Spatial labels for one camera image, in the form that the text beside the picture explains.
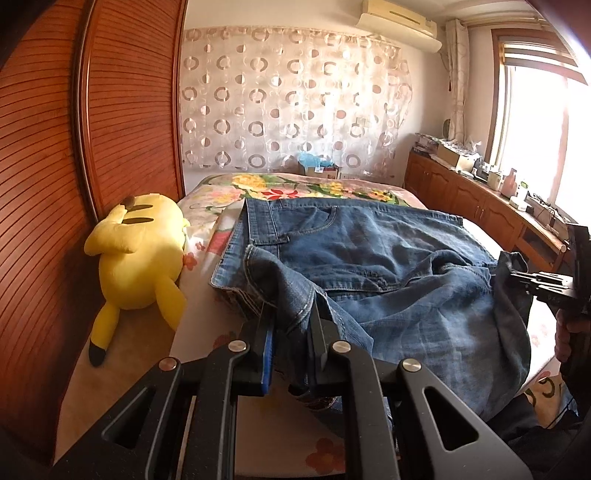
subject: bottle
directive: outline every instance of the bottle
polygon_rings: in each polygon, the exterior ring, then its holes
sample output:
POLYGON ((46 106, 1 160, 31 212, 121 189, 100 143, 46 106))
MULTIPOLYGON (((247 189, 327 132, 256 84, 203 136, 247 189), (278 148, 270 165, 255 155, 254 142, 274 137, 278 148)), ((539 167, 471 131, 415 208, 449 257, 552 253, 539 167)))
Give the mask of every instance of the bottle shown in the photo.
POLYGON ((517 198, 519 198, 519 200, 522 200, 523 202, 525 201, 525 197, 527 197, 527 189, 528 189, 528 184, 524 181, 521 181, 517 187, 517 198))
POLYGON ((517 193, 517 182, 515 181, 516 176, 517 170, 512 168, 511 173, 506 176, 503 186, 501 187, 501 195, 503 195, 503 197, 510 199, 517 193))

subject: human hand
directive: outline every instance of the human hand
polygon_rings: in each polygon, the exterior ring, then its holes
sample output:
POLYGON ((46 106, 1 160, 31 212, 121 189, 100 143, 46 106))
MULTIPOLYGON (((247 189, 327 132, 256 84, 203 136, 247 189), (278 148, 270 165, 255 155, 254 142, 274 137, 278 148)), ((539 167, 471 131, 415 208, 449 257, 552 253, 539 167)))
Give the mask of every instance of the human hand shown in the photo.
POLYGON ((571 354, 569 345, 571 333, 591 332, 591 319, 583 316, 575 316, 566 310, 560 309, 556 314, 556 346, 554 354, 559 362, 566 362, 571 354))

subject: finger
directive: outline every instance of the finger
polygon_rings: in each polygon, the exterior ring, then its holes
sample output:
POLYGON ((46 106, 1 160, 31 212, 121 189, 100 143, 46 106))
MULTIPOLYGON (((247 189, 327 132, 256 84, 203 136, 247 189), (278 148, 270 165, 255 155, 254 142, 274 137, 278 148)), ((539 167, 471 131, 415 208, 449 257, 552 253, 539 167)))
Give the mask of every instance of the finger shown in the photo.
POLYGON ((570 342, 570 333, 566 329, 566 327, 564 327, 562 325, 556 326, 556 335, 554 336, 554 340, 556 340, 557 343, 558 342, 565 342, 565 343, 570 342))
POLYGON ((565 323, 565 321, 567 320, 567 312, 563 309, 560 309, 557 313, 556 313, 556 321, 558 322, 559 325, 563 325, 565 323))
POLYGON ((556 360, 560 363, 565 363, 572 353, 570 345, 568 344, 559 344, 554 347, 554 355, 556 356, 556 360))
POLYGON ((570 333, 591 332, 591 320, 578 318, 566 323, 566 328, 570 333))

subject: box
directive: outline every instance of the box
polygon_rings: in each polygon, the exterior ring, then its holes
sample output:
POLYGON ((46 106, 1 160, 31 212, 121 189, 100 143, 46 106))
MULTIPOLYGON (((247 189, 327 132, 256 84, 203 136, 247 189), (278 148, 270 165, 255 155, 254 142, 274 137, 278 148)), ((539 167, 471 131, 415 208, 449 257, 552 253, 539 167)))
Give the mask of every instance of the box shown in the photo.
POLYGON ((340 178, 340 168, 334 165, 333 167, 305 167, 298 163, 298 173, 306 177, 316 177, 317 179, 332 179, 340 178))
POLYGON ((452 150, 451 148, 439 144, 437 147, 437 156, 454 168, 461 168, 465 171, 472 171, 477 155, 465 155, 452 150))

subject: curtain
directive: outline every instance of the curtain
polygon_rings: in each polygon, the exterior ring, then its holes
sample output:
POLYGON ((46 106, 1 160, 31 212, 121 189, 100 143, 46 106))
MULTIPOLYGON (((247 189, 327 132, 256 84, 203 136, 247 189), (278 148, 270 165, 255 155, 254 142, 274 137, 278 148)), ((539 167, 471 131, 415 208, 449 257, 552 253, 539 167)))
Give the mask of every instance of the curtain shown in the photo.
POLYGON ((292 28, 184 32, 183 161, 198 168, 296 171, 300 152, 385 176, 412 97, 399 47, 292 28))
POLYGON ((468 91, 470 50, 468 29, 455 18, 446 23, 447 58, 452 85, 452 115, 448 140, 464 143, 464 104, 468 91))

